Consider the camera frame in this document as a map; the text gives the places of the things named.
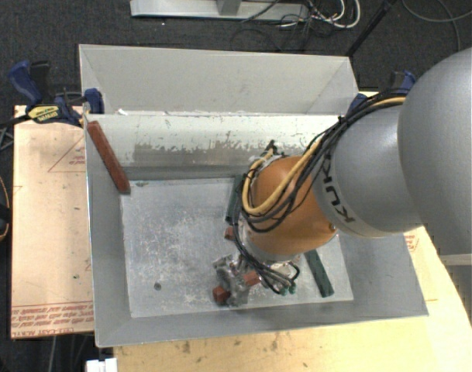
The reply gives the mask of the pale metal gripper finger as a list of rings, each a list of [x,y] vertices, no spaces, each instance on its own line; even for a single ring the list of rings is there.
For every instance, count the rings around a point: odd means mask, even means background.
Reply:
[[[220,257],[213,262],[219,282],[231,282],[239,276],[239,262],[232,257]]]
[[[229,297],[225,300],[225,304],[232,307],[240,307],[248,303],[250,294],[250,286],[244,281],[233,281],[229,285]]]

